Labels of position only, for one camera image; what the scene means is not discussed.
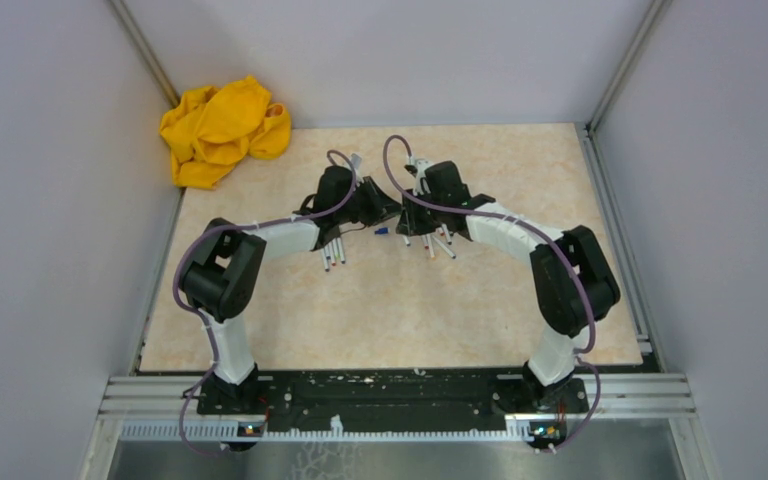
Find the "orange white marker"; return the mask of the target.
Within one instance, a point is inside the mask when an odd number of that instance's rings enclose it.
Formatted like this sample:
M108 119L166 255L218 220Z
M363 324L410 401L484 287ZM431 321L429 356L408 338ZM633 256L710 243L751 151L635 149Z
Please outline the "orange white marker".
M434 247L433 247L433 237L431 235L427 235L427 237L429 241L428 255L429 255L429 258L433 260L436 258Z

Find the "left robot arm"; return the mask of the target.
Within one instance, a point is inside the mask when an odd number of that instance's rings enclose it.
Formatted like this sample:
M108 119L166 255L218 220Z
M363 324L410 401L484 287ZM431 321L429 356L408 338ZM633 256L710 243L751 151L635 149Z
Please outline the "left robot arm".
M257 364L248 344L243 312L264 262L322 250L339 240L345 224L373 227L399 215L401 205L371 177L329 166L317 189L291 215L260 224L211 220L185 251L173 279L173 297L196 314L208 333L212 364L206 375L224 405L237 414L260 399Z

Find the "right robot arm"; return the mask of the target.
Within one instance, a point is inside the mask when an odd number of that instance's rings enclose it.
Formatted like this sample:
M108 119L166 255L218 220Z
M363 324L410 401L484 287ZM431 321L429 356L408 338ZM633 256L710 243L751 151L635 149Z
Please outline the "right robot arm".
M583 225L540 226L491 196L473 195L451 161L411 157L405 169L415 186L402 197L399 234L427 243L437 232L460 235L530 267L546 327L524 365L523 398L536 412L550 411L562 398L576 356L592 349L596 322L621 298L595 233Z

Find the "yellow crumpled cloth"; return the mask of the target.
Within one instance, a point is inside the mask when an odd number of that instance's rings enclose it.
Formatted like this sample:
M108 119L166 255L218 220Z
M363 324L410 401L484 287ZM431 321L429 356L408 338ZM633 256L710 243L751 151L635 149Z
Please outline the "yellow crumpled cloth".
M292 116L249 75L184 92L162 116L158 133L169 150L173 184L213 190L246 157L280 157L290 144Z

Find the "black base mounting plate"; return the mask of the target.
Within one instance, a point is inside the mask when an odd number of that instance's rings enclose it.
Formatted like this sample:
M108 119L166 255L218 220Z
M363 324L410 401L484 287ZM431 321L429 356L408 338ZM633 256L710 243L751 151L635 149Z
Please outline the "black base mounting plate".
M522 367L262 370L240 387L207 380L201 415L262 415L270 432L456 433L500 431L507 414L584 414L582 380L543 387Z

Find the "aluminium frame rail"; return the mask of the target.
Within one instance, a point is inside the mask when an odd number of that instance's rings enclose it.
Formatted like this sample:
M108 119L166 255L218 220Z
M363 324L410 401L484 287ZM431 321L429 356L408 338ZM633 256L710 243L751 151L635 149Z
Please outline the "aluminium frame rail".
M208 385L186 393L186 376L114 377L105 389L102 415L172 415L190 401L190 411L202 415L254 415L266 407L279 411L316 406L372 405L401 407L465 405L471 410L500 402L507 412L525 414L534 401L519 374L468 369L428 372L277 372L258 379L252 406L222 399ZM567 413L618 418L694 416L689 384L680 374L577 375L558 396Z

